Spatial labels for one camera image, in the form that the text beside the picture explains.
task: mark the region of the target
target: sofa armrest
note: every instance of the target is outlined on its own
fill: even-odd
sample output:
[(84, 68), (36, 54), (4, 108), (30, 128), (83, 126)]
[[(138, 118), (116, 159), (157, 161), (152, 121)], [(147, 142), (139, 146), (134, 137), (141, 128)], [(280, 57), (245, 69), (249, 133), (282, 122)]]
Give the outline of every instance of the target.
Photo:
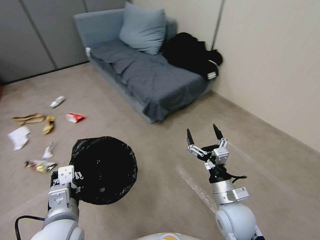
[(167, 17), (166, 22), (166, 42), (168, 42), (177, 34), (177, 21)]
[(73, 16), (84, 47), (117, 39), (123, 24), (124, 9), (80, 13)]

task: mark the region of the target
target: gray sofa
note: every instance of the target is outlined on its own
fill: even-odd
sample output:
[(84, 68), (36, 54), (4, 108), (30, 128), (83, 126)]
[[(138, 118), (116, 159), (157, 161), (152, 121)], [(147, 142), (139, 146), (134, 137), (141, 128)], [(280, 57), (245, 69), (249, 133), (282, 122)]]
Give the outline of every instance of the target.
[[(163, 120), (210, 91), (212, 81), (170, 65), (161, 53), (149, 55), (130, 48), (118, 36), (123, 9), (81, 13), (74, 20), (91, 64), (148, 123)], [(167, 18), (166, 40), (177, 24)]]

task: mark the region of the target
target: white bottle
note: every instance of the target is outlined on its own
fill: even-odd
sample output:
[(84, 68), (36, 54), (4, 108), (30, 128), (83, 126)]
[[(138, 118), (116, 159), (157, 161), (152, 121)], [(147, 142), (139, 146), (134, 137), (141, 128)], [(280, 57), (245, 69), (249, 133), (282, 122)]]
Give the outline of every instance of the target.
[(60, 96), (58, 97), (56, 100), (54, 100), (51, 104), (50, 107), (51, 108), (55, 108), (57, 106), (59, 106), (66, 98), (64, 96)]

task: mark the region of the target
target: beige wall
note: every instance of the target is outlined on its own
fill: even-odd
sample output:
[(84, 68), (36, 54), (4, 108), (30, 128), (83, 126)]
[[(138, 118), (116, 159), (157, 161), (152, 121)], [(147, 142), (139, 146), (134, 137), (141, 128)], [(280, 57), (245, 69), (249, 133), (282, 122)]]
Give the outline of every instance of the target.
[(144, 8), (164, 8), (178, 21), (178, 32), (188, 32), (211, 48), (221, 0), (133, 0)]
[[(220, 0), (134, 0), (164, 8), (211, 45)], [(213, 90), (320, 151), (320, 1), (226, 0)]]

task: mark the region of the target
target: red snack bag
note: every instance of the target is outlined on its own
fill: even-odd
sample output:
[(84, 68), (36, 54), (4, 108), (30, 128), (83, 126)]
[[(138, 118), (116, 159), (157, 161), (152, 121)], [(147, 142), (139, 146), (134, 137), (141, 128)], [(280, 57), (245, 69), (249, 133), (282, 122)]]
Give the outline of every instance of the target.
[(78, 113), (67, 113), (66, 114), (66, 119), (69, 122), (73, 122), (73, 123), (77, 123), (79, 122), (81, 119), (84, 119), (86, 116), (82, 115), (82, 114), (78, 114)]

